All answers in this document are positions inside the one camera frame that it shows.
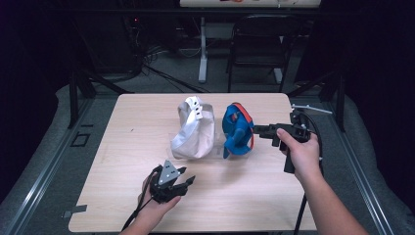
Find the forearm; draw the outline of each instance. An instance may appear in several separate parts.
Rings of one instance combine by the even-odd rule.
[[[137,218],[120,235],[148,235],[152,231],[152,224],[143,218]]]
[[[322,175],[301,184],[319,234],[367,234]]]

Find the wrist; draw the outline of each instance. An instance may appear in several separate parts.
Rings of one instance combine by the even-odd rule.
[[[318,185],[322,181],[325,181],[320,170],[310,170],[306,174],[299,174],[297,175],[297,179],[304,189],[312,187],[312,185]]]
[[[153,230],[144,216],[137,215],[134,221],[125,229],[128,234],[147,235]]]

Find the white object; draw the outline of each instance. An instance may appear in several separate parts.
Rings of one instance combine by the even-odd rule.
[[[208,55],[207,55],[207,36],[205,33],[205,18],[201,18],[201,65],[199,66],[199,82],[207,82]]]
[[[281,69],[274,69],[274,76],[275,76],[275,82],[277,84],[281,84],[281,81],[283,80],[283,73],[281,72]]]
[[[176,159],[200,159],[211,151],[214,143],[213,107],[199,97],[188,97],[178,108],[180,131],[171,140],[171,153]]]
[[[333,113],[331,111],[317,109],[317,108],[311,107],[309,105],[306,105],[306,106],[298,106],[296,104],[293,104],[291,107],[293,107],[293,109],[309,110],[309,113],[313,113],[314,115],[331,115]]]

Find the dark background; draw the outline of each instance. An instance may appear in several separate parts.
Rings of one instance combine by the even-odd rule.
[[[85,7],[94,7],[95,2],[99,7],[119,6],[116,1],[84,2],[88,3]],[[170,3],[160,7],[176,6]],[[42,11],[44,3],[24,0],[0,4],[3,200],[53,119],[58,105],[55,92],[68,84],[75,68],[139,71],[141,57],[125,31],[124,18],[91,21],[84,16],[75,18],[73,24],[62,19],[51,21]],[[356,103],[371,135],[378,168],[389,187],[415,212],[415,8],[401,2],[369,4],[324,2],[323,12],[362,11],[364,17],[342,23],[317,21],[297,80],[316,79],[334,70],[346,55],[347,63],[342,67],[346,94]],[[166,18],[152,18],[147,26],[174,50],[172,27],[181,20],[166,23]]]

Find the table leg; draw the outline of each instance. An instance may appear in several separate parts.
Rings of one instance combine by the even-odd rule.
[[[205,32],[205,18],[201,19],[201,65],[199,67],[199,82],[207,82],[208,56],[207,56],[207,36]]]

